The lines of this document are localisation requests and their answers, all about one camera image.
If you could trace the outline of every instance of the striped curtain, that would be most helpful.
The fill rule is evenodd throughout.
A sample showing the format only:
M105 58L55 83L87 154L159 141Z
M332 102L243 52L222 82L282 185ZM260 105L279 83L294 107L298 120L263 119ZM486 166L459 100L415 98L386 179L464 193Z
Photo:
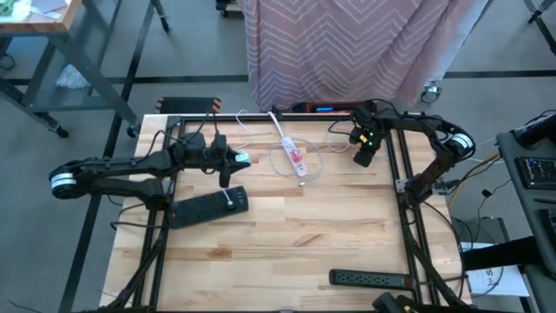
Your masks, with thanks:
M374 97L412 103L473 0L240 0L261 110Z

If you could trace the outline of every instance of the wooden tabletop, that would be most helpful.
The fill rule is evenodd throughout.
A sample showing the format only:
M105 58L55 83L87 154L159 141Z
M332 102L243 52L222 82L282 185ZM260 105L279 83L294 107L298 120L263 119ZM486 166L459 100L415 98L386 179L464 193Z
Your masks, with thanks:
M166 120L166 116L144 118L137 156L147 152L152 136L165 128ZM187 130L194 131L197 125L190 123ZM218 128L232 148L251 143L244 149L251 156L251 167L235 173L230 184L245 187L249 211L170 231L157 309L371 310L372 301L385 290L332 286L328 271L408 271L385 147L368 168L363 168L352 161L358 147L343 153L327 148L325 133L330 122L282 123L286 134L316 143L324 157L321 176L302 188L296 177L280 176L270 165L269 151L278 170L291 170L282 148L273 147L280 141L275 126L246 125L252 136L238 123L218 123ZM350 125L340 125L339 129L342 127L348 130ZM213 125L207 123L202 132L209 144L215 132ZM340 149L347 139L333 135L329 141ZM423 171L434 159L427 139L408 132L407 141L414 171ZM296 145L304 153L310 173L315 173L319 169L315 150L305 143ZM403 172L400 153L397 155ZM217 175L185 170L178 177L175 199L217 190ZM429 202L448 216L443 196L433 196ZM124 207L136 203L135 198L126 199ZM459 276L460 255L451 230L433 211L424 207L422 213L435 268L443 277ZM147 215L145 209L130 210L122 220L146 223ZM102 305L114 300L137 269L143 236L144 229L118 228ZM147 278L146 295L151 279ZM450 283L455 290L459 284ZM428 299L426 288L423 292ZM470 302L467 287L463 299Z
M15 23L0 23L0 34L18 33L50 33L50 32L67 32L76 17L76 12L81 5L82 0L66 0L68 6L56 10L60 14L58 19L46 17L40 14L30 13L29 16Z

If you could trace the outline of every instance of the black power strip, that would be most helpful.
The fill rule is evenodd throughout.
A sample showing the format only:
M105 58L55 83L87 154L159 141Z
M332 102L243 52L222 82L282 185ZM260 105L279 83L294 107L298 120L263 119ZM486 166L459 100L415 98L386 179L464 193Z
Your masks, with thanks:
M416 286L409 275L360 270L330 270L328 279L333 285L363 288L413 290Z
M180 229L197 223L210 222L248 210L247 192L242 186L217 191L205 196L197 196L172 203L168 211L168 222L172 229Z

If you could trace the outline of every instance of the yellow cable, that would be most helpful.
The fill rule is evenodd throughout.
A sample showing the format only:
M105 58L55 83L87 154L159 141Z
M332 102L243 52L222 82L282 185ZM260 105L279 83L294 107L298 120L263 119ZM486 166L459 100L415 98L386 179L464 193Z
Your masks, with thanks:
M496 152L493 155L487 157L483 162L473 166L461 179L460 179L460 183L455 187L455 189L453 190L453 196L452 198L448 201L448 207L450 207L450 205L452 205L452 202L455 200L455 198L458 196L458 191L460 191L460 186L463 184L463 181L470 176L474 170L477 170L479 167L488 164L489 162L492 162L492 160L494 160L495 158L499 157L500 153Z

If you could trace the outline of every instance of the caster wheel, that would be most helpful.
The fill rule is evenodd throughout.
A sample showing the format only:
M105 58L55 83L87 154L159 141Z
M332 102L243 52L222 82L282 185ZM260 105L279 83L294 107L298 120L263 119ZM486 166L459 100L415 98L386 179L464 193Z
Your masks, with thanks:
M434 90L425 90L420 94L420 100L424 103L435 103L440 98L442 88L434 87Z
M141 125L134 125L128 127L128 136L132 138L138 138L139 132L141 131Z
M56 134L60 137L60 138L67 138L70 136L69 132L65 129L63 129L62 127L58 127L56 129Z

